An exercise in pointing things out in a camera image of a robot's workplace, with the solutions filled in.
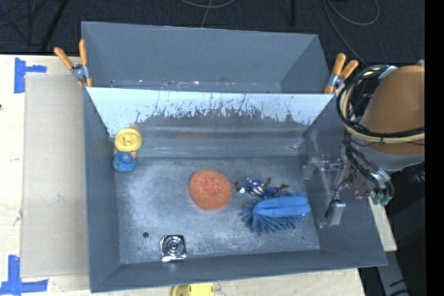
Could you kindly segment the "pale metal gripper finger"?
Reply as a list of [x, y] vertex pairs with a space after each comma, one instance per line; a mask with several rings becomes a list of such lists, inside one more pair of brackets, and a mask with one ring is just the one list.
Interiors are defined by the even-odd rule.
[[302, 178], [313, 186], [316, 185], [325, 191], [331, 191], [328, 172], [329, 166], [321, 158], [309, 157], [302, 168]]
[[332, 200], [328, 204], [324, 215], [318, 219], [318, 226], [322, 229], [339, 225], [345, 208], [346, 203], [342, 200]]

